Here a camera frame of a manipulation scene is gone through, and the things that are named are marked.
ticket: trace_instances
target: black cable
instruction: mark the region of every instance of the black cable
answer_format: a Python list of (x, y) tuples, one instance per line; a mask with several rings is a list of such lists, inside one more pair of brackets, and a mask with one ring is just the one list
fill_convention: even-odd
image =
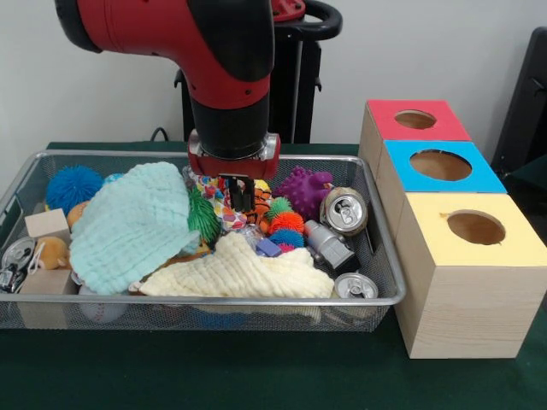
[(154, 130), (154, 132), (152, 132), (152, 137), (150, 138), (150, 141), (156, 141), (157, 134), (159, 134), (160, 132), (163, 134), (163, 137), (165, 138), (165, 140), (169, 141), (168, 132), (165, 131), (165, 129), (162, 126), (158, 126)]

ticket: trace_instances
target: white wall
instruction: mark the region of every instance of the white wall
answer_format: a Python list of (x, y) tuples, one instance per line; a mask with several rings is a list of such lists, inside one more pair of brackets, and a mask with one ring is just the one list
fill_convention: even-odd
[[(49, 141), (144, 140), (159, 125), (180, 138), (172, 62), (76, 48), (53, 0), (2, 3), (0, 193)], [(314, 142), (356, 143), (367, 98), (443, 98), (491, 155), (545, 0), (329, 3), (344, 30), (323, 44)]]
[(368, 98), (440, 98), (493, 155), (545, 0), (331, 0), (344, 30), (325, 42), (316, 142), (352, 143)]

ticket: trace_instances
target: purple block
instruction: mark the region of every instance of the purple block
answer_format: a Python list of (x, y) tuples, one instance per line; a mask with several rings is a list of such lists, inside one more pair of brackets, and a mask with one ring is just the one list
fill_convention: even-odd
[(257, 254), (264, 254), (269, 258), (274, 258), (282, 254), (281, 248), (267, 238), (262, 239), (256, 244)]

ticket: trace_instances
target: light blue towel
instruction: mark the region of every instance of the light blue towel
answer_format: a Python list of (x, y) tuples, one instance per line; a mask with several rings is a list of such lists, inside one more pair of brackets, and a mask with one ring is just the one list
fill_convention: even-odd
[(199, 232), (189, 231), (189, 213), (176, 166), (138, 165), (85, 208), (73, 227), (72, 267), (100, 295), (123, 292), (169, 258), (196, 253)]

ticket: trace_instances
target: wooden block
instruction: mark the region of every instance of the wooden block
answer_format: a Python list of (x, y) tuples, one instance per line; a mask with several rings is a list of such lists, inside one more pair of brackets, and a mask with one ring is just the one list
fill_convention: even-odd
[(67, 245), (70, 244), (70, 230), (62, 209), (27, 216), (25, 224), (29, 237), (59, 237)]
[(411, 358), (518, 354), (547, 290), (547, 248), (509, 196), (406, 194), (396, 245)]
[(21, 286), (22, 295), (77, 295), (78, 289), (70, 278), (70, 270), (47, 271), (38, 269), (29, 273)]
[(359, 143), (359, 157), (365, 160), (372, 171), (374, 180), (378, 172), (379, 157), (382, 153), (383, 140), (374, 122), (370, 107), (365, 107), (362, 121), (361, 142)]
[(470, 141), (445, 101), (370, 100), (365, 107), (359, 156), (374, 179), (385, 140)]
[(480, 151), (469, 142), (385, 141), (377, 186), (393, 237), (405, 192), (506, 192)]
[[(70, 278), (71, 271), (38, 269), (29, 274), (21, 287), (22, 295), (76, 295), (78, 287)], [(67, 329), (62, 303), (17, 302), (27, 329)]]

